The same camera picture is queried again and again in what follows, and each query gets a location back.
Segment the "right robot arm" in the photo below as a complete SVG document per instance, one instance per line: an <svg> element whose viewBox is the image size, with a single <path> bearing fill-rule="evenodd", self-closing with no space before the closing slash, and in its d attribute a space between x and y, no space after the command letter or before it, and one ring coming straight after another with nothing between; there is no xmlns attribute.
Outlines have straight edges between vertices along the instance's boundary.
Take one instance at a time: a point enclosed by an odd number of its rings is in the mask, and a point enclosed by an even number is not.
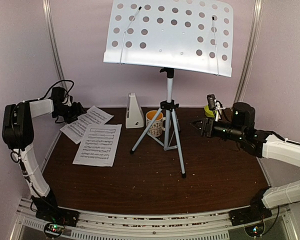
<svg viewBox="0 0 300 240"><path fill-rule="evenodd" d="M220 120L215 103L208 107L214 112L214 117L191 122L207 138L221 138L239 144L248 154L265 159L274 159L300 168L300 143L280 136L274 131L255 129L255 108L245 102L232 105L232 119ZM243 216L250 221L258 221L270 217L271 209L281 205L300 202L300 180L279 187L261 189L250 201L250 206Z"/></svg>

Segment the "sheet music page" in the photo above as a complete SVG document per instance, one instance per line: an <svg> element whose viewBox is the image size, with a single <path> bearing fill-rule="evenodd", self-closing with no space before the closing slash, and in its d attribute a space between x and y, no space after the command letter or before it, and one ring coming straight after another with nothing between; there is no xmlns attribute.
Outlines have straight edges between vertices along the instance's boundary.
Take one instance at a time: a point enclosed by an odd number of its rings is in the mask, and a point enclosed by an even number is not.
<svg viewBox="0 0 300 240"><path fill-rule="evenodd" d="M86 129L91 124L104 125L114 116L101 110L96 106L92 106L87 113L82 114L72 123L67 123L60 131L65 134L76 145L82 141Z"/></svg>
<svg viewBox="0 0 300 240"><path fill-rule="evenodd" d="M72 163L93 167L112 167L121 128L120 124L90 124Z"/></svg>

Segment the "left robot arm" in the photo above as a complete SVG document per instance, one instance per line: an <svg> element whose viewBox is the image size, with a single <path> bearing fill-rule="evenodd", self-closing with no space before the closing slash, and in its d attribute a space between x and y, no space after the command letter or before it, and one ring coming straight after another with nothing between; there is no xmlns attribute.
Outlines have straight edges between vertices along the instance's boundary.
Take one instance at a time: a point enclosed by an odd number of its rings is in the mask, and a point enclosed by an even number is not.
<svg viewBox="0 0 300 240"><path fill-rule="evenodd" d="M53 190L43 177L34 151L33 119L52 114L53 117L63 117L66 123L72 123L85 113L79 102L58 98L22 101L7 105L4 109L2 138L11 150L11 159L20 166L38 219L74 227L79 212L59 207Z"/></svg>

